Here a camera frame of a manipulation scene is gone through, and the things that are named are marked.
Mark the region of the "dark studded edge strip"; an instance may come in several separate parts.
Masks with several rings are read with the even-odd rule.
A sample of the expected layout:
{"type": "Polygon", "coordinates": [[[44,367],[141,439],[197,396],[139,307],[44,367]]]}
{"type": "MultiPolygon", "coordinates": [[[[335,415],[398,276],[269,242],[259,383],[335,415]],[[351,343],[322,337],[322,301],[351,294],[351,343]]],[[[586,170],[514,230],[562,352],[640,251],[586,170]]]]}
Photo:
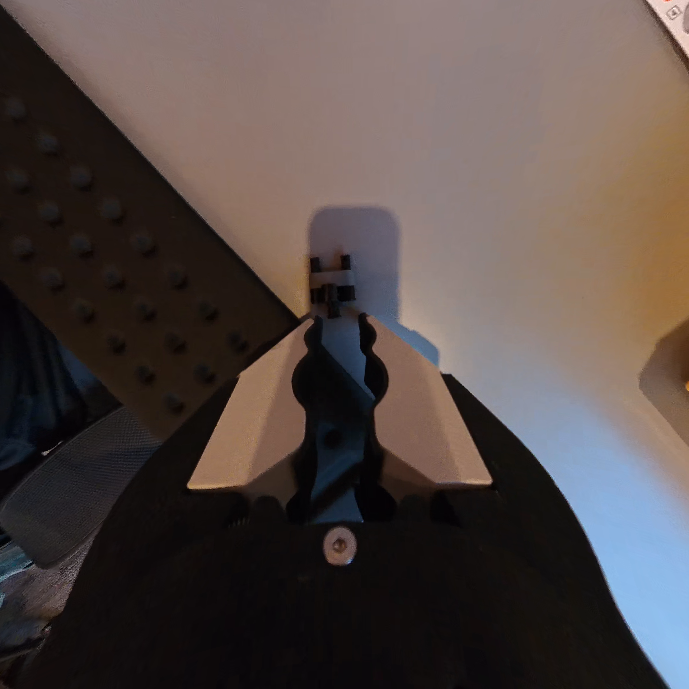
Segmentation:
{"type": "Polygon", "coordinates": [[[4,8],[1,280],[160,439],[299,323],[4,8]]]}

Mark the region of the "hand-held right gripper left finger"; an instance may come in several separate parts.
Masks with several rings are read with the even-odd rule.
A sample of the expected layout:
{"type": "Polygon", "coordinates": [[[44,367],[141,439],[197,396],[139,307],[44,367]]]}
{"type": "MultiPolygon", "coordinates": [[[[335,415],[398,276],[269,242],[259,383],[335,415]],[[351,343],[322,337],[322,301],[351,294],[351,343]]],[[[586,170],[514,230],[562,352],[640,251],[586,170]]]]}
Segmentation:
{"type": "Polygon", "coordinates": [[[238,376],[189,491],[272,497],[290,521],[307,521],[318,465],[311,369],[322,335],[323,319],[308,317],[238,376]]]}

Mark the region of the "grey desk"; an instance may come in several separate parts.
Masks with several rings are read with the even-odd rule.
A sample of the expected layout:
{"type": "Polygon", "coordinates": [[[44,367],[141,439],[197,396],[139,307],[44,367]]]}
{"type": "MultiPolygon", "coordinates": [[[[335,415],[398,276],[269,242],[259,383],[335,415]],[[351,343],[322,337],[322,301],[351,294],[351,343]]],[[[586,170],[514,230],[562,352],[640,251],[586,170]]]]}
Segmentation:
{"type": "Polygon", "coordinates": [[[545,465],[688,687],[688,72],[644,1],[4,1],[294,311],[317,211],[397,222],[398,316],[545,465]]]}

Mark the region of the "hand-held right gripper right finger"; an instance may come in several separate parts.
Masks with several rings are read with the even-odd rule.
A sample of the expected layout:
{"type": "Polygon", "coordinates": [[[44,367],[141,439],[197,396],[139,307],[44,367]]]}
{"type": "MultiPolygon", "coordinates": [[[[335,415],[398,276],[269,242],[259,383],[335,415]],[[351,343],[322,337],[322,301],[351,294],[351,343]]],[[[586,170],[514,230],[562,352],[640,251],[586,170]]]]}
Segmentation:
{"type": "Polygon", "coordinates": [[[358,315],[374,400],[357,483],[363,520],[392,520],[404,498],[493,486],[439,368],[372,315],[358,315]]]}

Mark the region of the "small black connector piece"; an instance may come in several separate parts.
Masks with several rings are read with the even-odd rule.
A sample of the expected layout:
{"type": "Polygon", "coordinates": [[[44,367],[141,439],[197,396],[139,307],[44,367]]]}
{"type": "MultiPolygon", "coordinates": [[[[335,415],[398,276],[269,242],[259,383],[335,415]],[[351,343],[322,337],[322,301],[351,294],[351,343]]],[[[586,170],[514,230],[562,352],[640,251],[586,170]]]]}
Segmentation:
{"type": "Polygon", "coordinates": [[[356,301],[355,277],[351,256],[340,255],[340,269],[323,270],[319,257],[309,259],[309,298],[312,305],[322,305],[327,318],[340,318],[342,304],[356,301]]]}

